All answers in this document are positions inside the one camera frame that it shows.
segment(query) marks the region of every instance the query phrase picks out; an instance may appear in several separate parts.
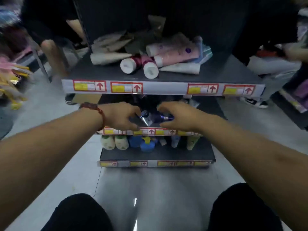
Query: sneaker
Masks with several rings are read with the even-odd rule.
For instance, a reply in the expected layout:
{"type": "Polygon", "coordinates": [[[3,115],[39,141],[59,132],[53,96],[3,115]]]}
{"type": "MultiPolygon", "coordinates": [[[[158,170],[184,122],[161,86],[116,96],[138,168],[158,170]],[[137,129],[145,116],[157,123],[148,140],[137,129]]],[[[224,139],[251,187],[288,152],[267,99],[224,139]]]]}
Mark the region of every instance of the sneaker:
{"type": "Polygon", "coordinates": [[[260,101],[254,100],[254,99],[248,99],[246,97],[241,97],[240,100],[244,101],[247,104],[253,105],[253,106],[255,106],[255,107],[259,108],[259,109],[266,109],[269,106],[267,101],[261,101],[260,102],[260,101]]]}
{"type": "Polygon", "coordinates": [[[65,102],[66,102],[67,104],[69,104],[69,105],[77,104],[77,103],[73,103],[73,102],[72,102],[74,96],[75,96],[74,93],[66,94],[66,95],[65,95],[65,102]]]}

